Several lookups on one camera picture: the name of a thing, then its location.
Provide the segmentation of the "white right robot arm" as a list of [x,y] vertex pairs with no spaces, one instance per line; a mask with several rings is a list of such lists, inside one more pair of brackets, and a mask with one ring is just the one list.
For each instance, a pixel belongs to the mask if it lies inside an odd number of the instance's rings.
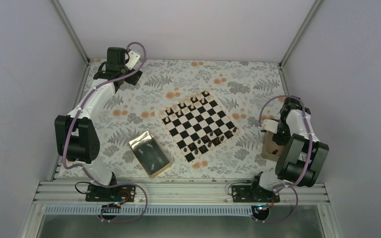
[[261,128],[271,134],[271,141],[283,148],[273,172],[260,175],[259,183],[249,188],[255,202],[277,193],[286,186],[313,186],[329,153],[329,146],[320,142],[311,124],[311,111],[300,98],[286,96],[279,119],[259,119]]

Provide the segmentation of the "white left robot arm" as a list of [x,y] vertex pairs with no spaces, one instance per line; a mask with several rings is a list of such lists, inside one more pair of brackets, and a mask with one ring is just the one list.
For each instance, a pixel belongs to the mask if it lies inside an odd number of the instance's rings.
[[82,169],[91,183],[99,186],[99,195],[107,201],[117,197],[118,187],[114,174],[97,159],[100,141],[94,126],[95,116],[124,82],[132,85],[138,82],[146,61],[146,50],[140,54],[130,47],[109,47],[107,59],[94,74],[89,91],[67,115],[55,119],[57,151],[64,169]]

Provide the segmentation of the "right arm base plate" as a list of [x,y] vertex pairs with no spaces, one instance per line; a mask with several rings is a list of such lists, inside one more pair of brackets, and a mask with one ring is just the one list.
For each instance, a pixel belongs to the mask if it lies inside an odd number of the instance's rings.
[[232,185],[230,194],[234,203],[278,203],[279,195],[261,187],[251,185]]

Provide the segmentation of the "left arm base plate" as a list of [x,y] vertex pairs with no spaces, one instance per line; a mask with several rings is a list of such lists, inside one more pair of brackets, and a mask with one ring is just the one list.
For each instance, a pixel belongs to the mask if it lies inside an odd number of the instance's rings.
[[115,188],[104,188],[89,185],[85,201],[87,202],[134,202],[136,193],[135,185],[123,185]]

